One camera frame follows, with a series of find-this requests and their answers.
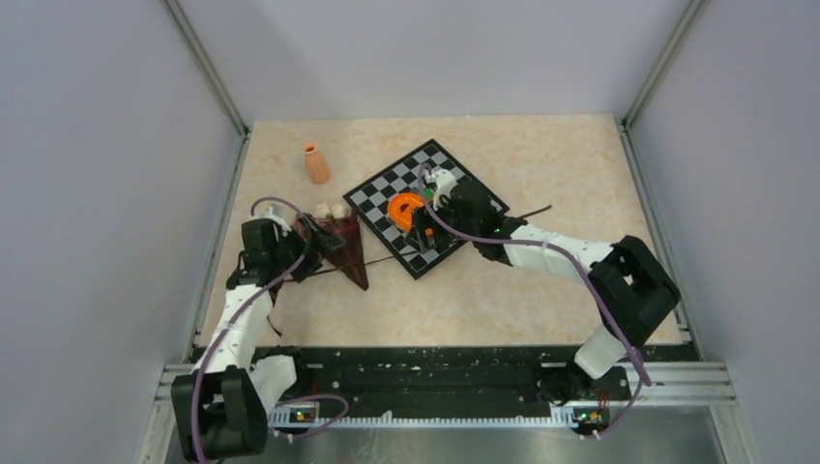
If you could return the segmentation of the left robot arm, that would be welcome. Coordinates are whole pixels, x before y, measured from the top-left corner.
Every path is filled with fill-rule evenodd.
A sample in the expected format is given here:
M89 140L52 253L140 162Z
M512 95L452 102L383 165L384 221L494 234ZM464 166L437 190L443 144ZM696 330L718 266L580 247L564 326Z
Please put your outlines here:
M211 342L191 373L171 386L183 455L192 463L265 449L268 414L250 375L259 332L283 281L312 276L345 244L308 215L297 216L294 225L273 214L254 217L242 224L241 237Z

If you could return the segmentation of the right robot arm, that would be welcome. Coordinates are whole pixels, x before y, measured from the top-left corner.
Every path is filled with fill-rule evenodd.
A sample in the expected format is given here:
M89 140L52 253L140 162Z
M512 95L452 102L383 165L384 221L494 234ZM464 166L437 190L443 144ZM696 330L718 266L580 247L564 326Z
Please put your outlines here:
M645 242L631 235L591 242L541 229L505 215L487 188L446 169L423 168L417 184L422 199L412 212L411 234L420 250L466 241L488 261L571 279L590 292L601 323L567 372L574 395L594 397L605 387L605 373L623 358L645 385L652 383L638 351L682 296Z

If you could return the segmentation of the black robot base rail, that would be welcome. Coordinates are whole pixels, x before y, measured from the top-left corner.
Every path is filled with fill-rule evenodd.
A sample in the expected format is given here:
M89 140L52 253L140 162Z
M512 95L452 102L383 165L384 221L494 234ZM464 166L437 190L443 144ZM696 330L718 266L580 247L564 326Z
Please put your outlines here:
M585 380L569 369L576 348L496 347L259 347L253 360L292 355L297 381L291 399L332 393L350 406L348 418L500 419L546 417L572 401L608 404L630 398L624 367Z

